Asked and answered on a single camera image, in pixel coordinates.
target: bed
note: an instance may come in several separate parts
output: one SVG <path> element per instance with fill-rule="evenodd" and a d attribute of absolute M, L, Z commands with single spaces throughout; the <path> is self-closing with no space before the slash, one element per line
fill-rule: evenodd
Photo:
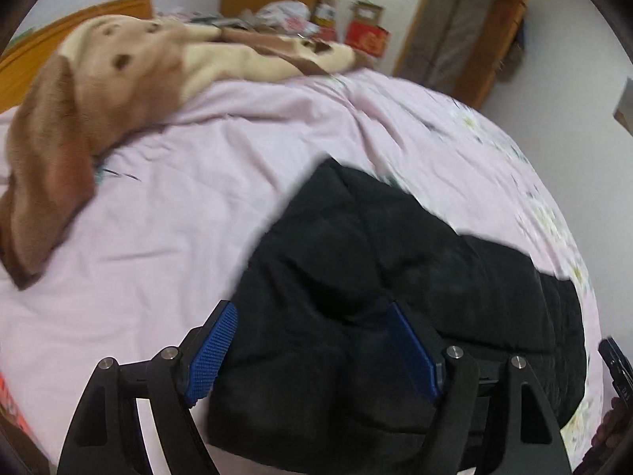
<path fill-rule="evenodd" d="M 33 51 L 29 41 L 11 50 L 11 72 L 30 59 L 34 74 Z M 0 103 L 3 110 L 19 101 Z M 14 112 L 0 114 L 0 194 Z M 579 464 L 601 420 L 601 333 L 587 269 L 560 210 L 493 123 L 447 96 L 368 70 L 265 87 L 213 85 L 110 155 L 96 175 L 97 196 L 42 280 L 20 292 L 0 271 L 0 372 L 53 464 L 96 363 L 151 358 L 203 323 L 326 156 L 397 183 L 457 232 L 516 247 L 540 271 L 574 281 L 588 376 L 563 437 Z M 167 475 L 151 411 L 141 405 L 139 412 L 154 473 Z M 192 412 L 204 432 L 205 402 Z M 276 472 L 210 451 L 221 473 Z"/>

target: headboard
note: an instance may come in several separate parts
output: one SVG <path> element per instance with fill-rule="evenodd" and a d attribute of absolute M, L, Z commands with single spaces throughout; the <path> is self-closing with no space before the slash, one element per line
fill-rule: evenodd
<path fill-rule="evenodd" d="M 79 10 L 37 30 L 0 57 L 0 112 L 19 105 L 40 67 L 80 23 L 104 14 L 124 14 L 150 19 L 151 0 L 113 0 Z"/>

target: folded black clothing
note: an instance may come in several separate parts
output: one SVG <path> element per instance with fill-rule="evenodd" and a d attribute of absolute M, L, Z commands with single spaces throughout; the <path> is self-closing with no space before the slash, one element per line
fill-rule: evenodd
<path fill-rule="evenodd" d="M 334 160 L 261 239 L 232 301 L 239 326 L 211 394 L 208 435 L 269 466 L 391 474 L 417 453 L 434 408 L 390 342 L 392 301 L 476 358 L 525 356 L 561 426 L 584 395 L 570 280 L 539 273 L 510 247 L 459 236 L 413 196 Z M 464 467 L 477 460 L 487 404 L 478 398 Z"/>

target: hand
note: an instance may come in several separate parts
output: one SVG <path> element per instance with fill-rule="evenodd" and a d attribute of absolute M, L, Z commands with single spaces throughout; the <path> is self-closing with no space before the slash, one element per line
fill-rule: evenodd
<path fill-rule="evenodd" d="M 624 425 L 622 420 L 627 416 L 627 407 L 620 398 L 613 398 L 611 401 L 612 409 L 605 414 L 602 424 L 597 428 L 596 435 L 591 439 L 591 446 L 597 448 L 605 444 L 607 448 L 615 449 L 624 438 L 624 428 L 618 425 Z"/>

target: silver bolt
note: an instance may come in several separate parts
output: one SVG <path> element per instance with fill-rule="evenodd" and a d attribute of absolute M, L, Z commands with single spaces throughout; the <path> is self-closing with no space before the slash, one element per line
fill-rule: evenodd
<path fill-rule="evenodd" d="M 176 348 L 175 346 L 168 346 L 167 348 L 163 349 L 163 351 L 160 353 L 160 357 L 162 357 L 163 359 L 167 361 L 175 359 L 177 355 L 178 355 L 178 348 Z"/>
<path fill-rule="evenodd" d="M 520 370 L 522 370 L 523 368 L 525 368 L 527 366 L 527 361 L 523 358 L 523 357 L 519 357 L 514 356 L 510 362 L 512 363 L 512 366 L 514 366 L 515 368 L 518 368 Z"/>
<path fill-rule="evenodd" d="M 461 359 L 464 357 L 464 351 L 459 346 L 449 346 L 446 349 L 446 353 L 448 354 L 448 357 L 453 359 Z"/>
<path fill-rule="evenodd" d="M 97 366 L 99 366 L 99 368 L 102 370 L 109 370 L 110 368 L 112 368 L 112 364 L 114 363 L 115 360 L 112 357 L 106 357 L 105 359 L 101 359 Z"/>

